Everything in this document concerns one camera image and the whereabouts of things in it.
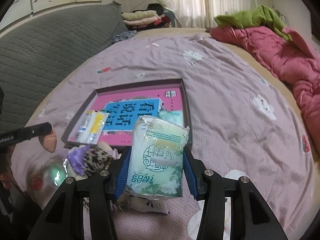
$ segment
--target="blue gripper pad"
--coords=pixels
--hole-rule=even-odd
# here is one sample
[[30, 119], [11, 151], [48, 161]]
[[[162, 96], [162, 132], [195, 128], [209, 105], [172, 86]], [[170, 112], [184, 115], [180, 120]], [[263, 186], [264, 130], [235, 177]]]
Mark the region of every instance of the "blue gripper pad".
[[125, 185], [127, 184], [130, 155], [131, 155], [131, 147], [127, 153], [127, 156], [122, 164], [122, 167], [117, 177], [117, 184], [116, 184], [116, 191], [115, 191], [116, 199], [119, 199], [119, 197], [123, 194]]
[[190, 162], [184, 150], [183, 150], [183, 170], [187, 179], [190, 194], [193, 195], [194, 199], [196, 199], [198, 197], [196, 176], [193, 173]]

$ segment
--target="strawberry print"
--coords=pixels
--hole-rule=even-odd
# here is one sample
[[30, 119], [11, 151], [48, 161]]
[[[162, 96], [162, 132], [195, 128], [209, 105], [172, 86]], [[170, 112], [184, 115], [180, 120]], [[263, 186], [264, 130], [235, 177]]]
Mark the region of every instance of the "strawberry print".
[[28, 185], [32, 191], [39, 191], [42, 189], [44, 183], [38, 174], [32, 174]]
[[307, 136], [302, 135], [301, 141], [302, 141], [302, 149], [303, 149], [303, 151], [305, 153], [309, 152], [310, 151], [310, 145], [309, 145]]
[[97, 73], [98, 74], [105, 73], [105, 72], [109, 71], [110, 69], [111, 69], [111, 67], [106, 67], [106, 68], [104, 68], [102, 70], [98, 70]]

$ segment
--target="yellow label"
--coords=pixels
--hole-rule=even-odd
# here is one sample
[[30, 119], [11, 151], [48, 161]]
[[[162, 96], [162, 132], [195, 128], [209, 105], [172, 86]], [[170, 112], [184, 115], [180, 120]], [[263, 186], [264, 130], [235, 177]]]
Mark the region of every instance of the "yellow label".
[[90, 132], [98, 133], [100, 124], [102, 123], [102, 120], [103, 120], [103, 117], [104, 117], [103, 114], [100, 114], [100, 113], [96, 114], [96, 116], [94, 118], [94, 122], [91, 126], [91, 129], [90, 129]]

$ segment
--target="folded towel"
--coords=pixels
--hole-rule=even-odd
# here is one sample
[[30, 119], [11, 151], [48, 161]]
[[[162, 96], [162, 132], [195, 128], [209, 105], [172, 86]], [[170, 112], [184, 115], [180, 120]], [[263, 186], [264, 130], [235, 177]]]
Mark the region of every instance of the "folded towel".
[[142, 20], [144, 18], [150, 18], [153, 16], [157, 16], [156, 11], [137, 11], [134, 13], [123, 13], [122, 19], [126, 21], [137, 21], [137, 20]]
[[158, 20], [161, 20], [161, 18], [159, 16], [153, 16], [153, 17], [149, 17], [149, 18], [144, 18], [141, 20], [137, 20], [137, 21], [124, 21], [125, 25], [128, 26], [138, 26], [138, 25], [145, 25], [145, 24], [150, 24], [150, 23], [154, 23]]
[[171, 28], [172, 24], [170, 22], [170, 18], [168, 16], [163, 17], [162, 22], [159, 24], [156, 24], [156, 22], [154, 23], [150, 23], [150, 24], [146, 24], [146, 25], [137, 25], [137, 26], [127, 26], [128, 30], [133, 31], [133, 30], [137, 30], [137, 32], [139, 31], [144, 31], [144, 30], [149, 30], [149, 29], [159, 29], [159, 28]]

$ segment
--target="blue label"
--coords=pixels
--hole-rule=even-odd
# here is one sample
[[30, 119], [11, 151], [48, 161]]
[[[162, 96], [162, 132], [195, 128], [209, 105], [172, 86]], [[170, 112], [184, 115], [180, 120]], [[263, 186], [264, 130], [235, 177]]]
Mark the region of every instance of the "blue label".
[[160, 98], [146, 98], [108, 103], [104, 111], [109, 117], [103, 130], [132, 131], [136, 120], [143, 115], [158, 117]]

